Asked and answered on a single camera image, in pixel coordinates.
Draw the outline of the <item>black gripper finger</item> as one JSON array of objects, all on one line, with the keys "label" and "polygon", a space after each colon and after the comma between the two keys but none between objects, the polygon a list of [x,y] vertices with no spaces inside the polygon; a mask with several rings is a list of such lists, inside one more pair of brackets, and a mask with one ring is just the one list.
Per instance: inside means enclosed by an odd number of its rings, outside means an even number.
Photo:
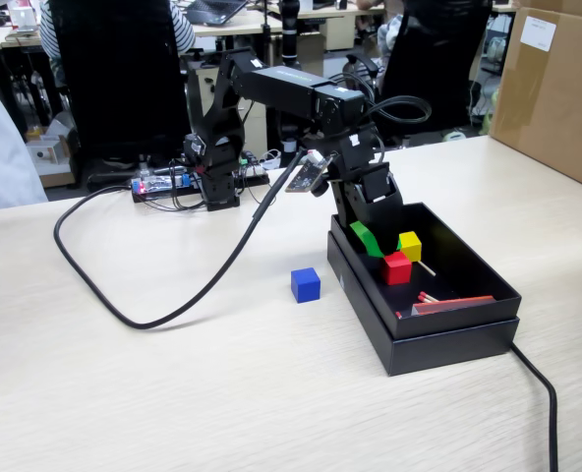
[{"label": "black gripper finger", "polygon": [[373,245],[373,233],[361,221],[351,223],[350,228],[364,246]]},{"label": "black gripper finger", "polygon": [[385,195],[374,199],[370,204],[370,227],[381,246],[397,245],[402,208],[403,199],[394,182],[388,184]]}]

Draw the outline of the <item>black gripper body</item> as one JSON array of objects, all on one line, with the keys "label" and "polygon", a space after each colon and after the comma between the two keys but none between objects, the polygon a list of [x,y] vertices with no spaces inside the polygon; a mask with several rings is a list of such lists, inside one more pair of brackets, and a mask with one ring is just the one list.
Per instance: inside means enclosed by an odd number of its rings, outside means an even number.
[{"label": "black gripper body", "polygon": [[378,224],[394,202],[389,164],[374,163],[330,178],[341,224]]}]

